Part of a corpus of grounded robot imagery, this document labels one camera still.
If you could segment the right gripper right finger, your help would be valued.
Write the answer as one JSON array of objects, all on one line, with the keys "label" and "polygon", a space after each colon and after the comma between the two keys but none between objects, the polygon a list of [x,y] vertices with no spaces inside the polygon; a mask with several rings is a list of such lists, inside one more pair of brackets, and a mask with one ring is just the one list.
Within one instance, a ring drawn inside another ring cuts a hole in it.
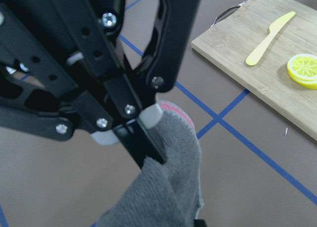
[{"label": "right gripper right finger", "polygon": [[164,164],[161,138],[152,131],[162,116],[157,93],[170,91],[178,75],[200,0],[158,0],[150,41],[135,69],[104,83],[120,123],[114,134],[138,165],[151,157]]}]

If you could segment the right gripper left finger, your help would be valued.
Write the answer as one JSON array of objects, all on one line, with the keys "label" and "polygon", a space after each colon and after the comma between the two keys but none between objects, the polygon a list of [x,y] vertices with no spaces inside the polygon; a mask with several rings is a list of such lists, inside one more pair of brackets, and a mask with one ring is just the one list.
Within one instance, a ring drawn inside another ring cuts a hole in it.
[{"label": "right gripper left finger", "polygon": [[59,141],[117,138],[142,166],[147,69],[123,51],[126,0],[0,0],[0,124]]}]

